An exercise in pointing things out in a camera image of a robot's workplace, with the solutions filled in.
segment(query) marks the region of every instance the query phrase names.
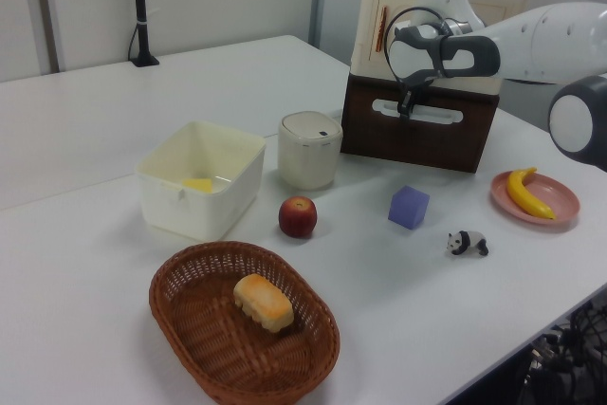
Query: pink plate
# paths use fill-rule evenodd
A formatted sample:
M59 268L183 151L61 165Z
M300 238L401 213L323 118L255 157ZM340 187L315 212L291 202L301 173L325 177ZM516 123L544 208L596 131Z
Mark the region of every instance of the pink plate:
M552 208L557 216L555 220L535 217L523 211L514 201L506 189L506 182L510 171L496 175L491 181L491 195L495 202L506 212L525 222L539 225L560 225L573 220L579 212L579 201L575 194L559 181L545 175L534 173L524 182L527 189Z

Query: container lid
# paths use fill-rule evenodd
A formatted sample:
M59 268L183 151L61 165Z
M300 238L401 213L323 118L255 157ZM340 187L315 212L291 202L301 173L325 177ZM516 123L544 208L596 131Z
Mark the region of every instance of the container lid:
M342 135L341 125L323 113L303 111L283 119L283 126L292 135L305 139L331 139Z

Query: white container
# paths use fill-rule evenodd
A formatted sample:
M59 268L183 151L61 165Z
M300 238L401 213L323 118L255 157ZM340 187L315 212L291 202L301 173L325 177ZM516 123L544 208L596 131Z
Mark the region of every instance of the white container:
M137 165L143 218L200 241L221 238L259 191L265 149L262 137L188 123ZM212 192L184 187L187 178L210 178Z
M322 113L304 111L283 118L278 131L278 169L302 190L319 189L335 177L343 130Z

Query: bread roll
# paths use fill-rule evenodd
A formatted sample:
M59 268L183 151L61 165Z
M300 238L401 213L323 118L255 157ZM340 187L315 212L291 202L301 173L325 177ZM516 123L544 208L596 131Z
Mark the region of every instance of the bread roll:
M290 300L259 274L250 274L236 284L234 300L246 315L269 332L276 333L293 322Z

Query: brown wooden box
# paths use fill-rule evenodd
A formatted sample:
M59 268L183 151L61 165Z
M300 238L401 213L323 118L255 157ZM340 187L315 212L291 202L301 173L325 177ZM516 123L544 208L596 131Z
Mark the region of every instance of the brown wooden box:
M449 125L385 116L375 100L398 101L396 82L350 74L341 127L345 154L476 173L499 96L429 87L419 104L459 110L462 121Z

